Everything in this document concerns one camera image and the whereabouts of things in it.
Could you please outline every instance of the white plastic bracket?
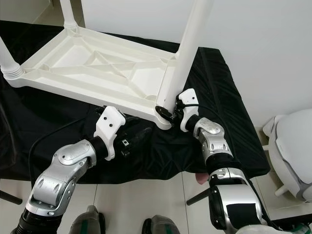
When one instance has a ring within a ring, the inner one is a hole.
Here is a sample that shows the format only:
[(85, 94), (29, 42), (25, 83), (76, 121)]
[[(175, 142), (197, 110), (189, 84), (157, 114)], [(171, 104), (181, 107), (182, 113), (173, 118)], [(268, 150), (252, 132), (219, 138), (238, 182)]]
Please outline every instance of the white plastic bracket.
[(115, 157), (114, 140), (118, 129), (126, 123), (125, 117), (113, 106), (107, 106), (97, 121), (95, 137), (100, 137), (107, 148), (108, 156), (105, 158), (110, 161)]
[[(187, 89), (179, 95), (179, 99), (183, 104), (198, 104), (197, 96), (194, 89)], [(180, 128), (182, 131), (187, 132), (185, 125), (192, 115), (198, 115), (198, 106), (189, 106), (183, 109), (183, 120), (181, 121)]]

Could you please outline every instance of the white chair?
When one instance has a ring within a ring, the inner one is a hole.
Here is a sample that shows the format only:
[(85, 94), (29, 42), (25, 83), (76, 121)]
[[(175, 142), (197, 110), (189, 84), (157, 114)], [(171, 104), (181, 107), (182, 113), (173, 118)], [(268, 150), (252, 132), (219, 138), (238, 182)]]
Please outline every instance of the white chair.
[(287, 116), (275, 116), (264, 127), (270, 138), (270, 160), (283, 186), (276, 190), (280, 196), (290, 191), (299, 200), (312, 200), (312, 109)]

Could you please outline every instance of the black tablecloth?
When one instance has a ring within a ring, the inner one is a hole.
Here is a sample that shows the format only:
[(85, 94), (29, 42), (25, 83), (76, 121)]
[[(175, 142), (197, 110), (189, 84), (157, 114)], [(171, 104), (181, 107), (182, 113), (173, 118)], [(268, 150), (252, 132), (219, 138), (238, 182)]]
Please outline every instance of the black tablecloth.
[[(0, 36), (13, 58), (23, 63), (63, 28), (0, 21)], [(128, 40), (175, 53), (177, 43), (120, 36)], [(194, 88), (201, 105), (218, 112), (227, 123), (226, 139), (233, 139), (231, 150), (250, 177), (269, 171), (253, 124), (235, 87), (231, 72), (217, 49), (199, 48), (184, 89)], [(90, 138), (95, 131), (97, 107), (31, 87), (12, 88), (0, 76), (0, 177), (28, 180), (28, 151), (41, 136), (70, 121), (88, 115), (83, 122), (53, 134), (42, 141), (34, 153), (38, 176), (51, 163), (54, 152), (63, 145)], [(199, 108), (199, 114), (221, 124), (218, 116)], [(128, 135), (146, 128), (149, 138), (130, 157), (117, 154), (101, 161), (80, 179), (80, 183), (123, 183), (134, 179), (170, 179), (182, 171), (205, 172), (199, 142), (179, 128), (158, 129), (141, 120), (128, 129)]]

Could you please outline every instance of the wire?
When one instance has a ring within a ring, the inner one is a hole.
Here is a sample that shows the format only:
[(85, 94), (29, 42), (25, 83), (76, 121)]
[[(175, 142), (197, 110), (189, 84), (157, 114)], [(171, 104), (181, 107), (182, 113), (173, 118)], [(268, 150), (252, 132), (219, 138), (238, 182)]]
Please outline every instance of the wire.
[[(227, 124), (225, 123), (225, 121), (222, 119), (222, 117), (221, 117), (215, 110), (213, 110), (212, 108), (210, 108), (210, 107), (208, 107), (208, 106), (203, 106), (203, 105), (199, 105), (199, 104), (186, 104), (186, 105), (183, 105), (183, 106), (184, 106), (184, 107), (198, 106), (198, 107), (207, 109), (207, 110), (209, 110), (210, 112), (212, 112), (213, 114), (215, 114), (215, 115), (220, 119), (221, 125), (224, 127), (224, 130), (225, 130), (225, 132), (227, 133), (227, 135), (228, 135), (228, 137), (229, 137), (229, 142), (230, 142), (230, 144), (231, 144), (231, 146), (232, 146), (232, 147), (230, 147), (230, 148), (232, 149), (232, 154), (233, 154), (233, 156), (237, 159), (237, 157), (235, 156), (236, 154), (235, 154), (233, 139), (232, 139), (232, 136), (231, 136), (231, 134), (230, 134), (229, 128), (228, 128)], [(260, 203), (260, 206), (261, 206), (261, 210), (262, 210), (262, 214), (263, 214), (263, 219), (264, 219), (265, 221), (267, 221), (267, 223), (268, 223), (271, 227), (273, 227), (273, 228), (275, 228), (275, 229), (277, 229), (277, 230), (280, 230), (279, 227), (278, 227), (276, 224), (274, 224), (274, 223), (270, 220), (270, 218), (269, 218), (269, 216), (268, 216), (268, 214), (267, 214), (267, 211), (265, 210), (265, 208), (264, 208), (264, 206), (263, 206), (263, 203), (262, 203), (262, 201), (261, 201), (261, 199), (260, 199), (260, 197), (259, 197), (259, 194), (258, 194), (257, 190), (255, 189), (253, 183), (250, 181), (249, 177), (245, 174), (244, 171), (243, 171), (243, 173), (244, 173), (244, 175), (245, 175), (245, 178), (246, 178), (247, 181), (249, 182), (249, 184), (250, 184), (250, 186), (251, 186), (253, 192), (256, 194), (256, 196), (257, 196), (257, 198), (258, 198), (258, 200), (259, 200), (259, 203)]]
[(58, 132), (58, 131), (60, 131), (60, 130), (62, 130), (64, 128), (67, 128), (67, 127), (69, 127), (69, 126), (71, 126), (71, 125), (73, 125), (75, 123), (78, 123), (78, 122), (84, 120), (85, 118), (86, 118), (86, 116), (83, 117), (83, 118), (74, 120), (74, 121), (72, 121), (72, 122), (70, 122), (68, 124), (63, 125), (60, 128), (57, 128), (57, 129), (55, 129), (55, 130), (45, 134), (44, 136), (42, 136), (38, 140), (36, 140), (35, 143), (31, 146), (31, 148), (29, 150), (29, 153), (28, 153), (28, 169), (29, 169), (29, 176), (30, 176), (30, 181), (31, 181), (31, 188), (34, 187), (35, 182), (36, 182), (35, 171), (34, 171), (34, 167), (33, 167), (33, 154), (34, 154), (34, 151), (35, 151), (36, 147), (38, 146), (38, 144), (41, 141), (43, 141), (44, 139), (46, 139), (47, 137), (49, 137), (50, 135), (52, 135), (52, 134), (54, 134), (54, 133), (56, 133), (56, 132)]

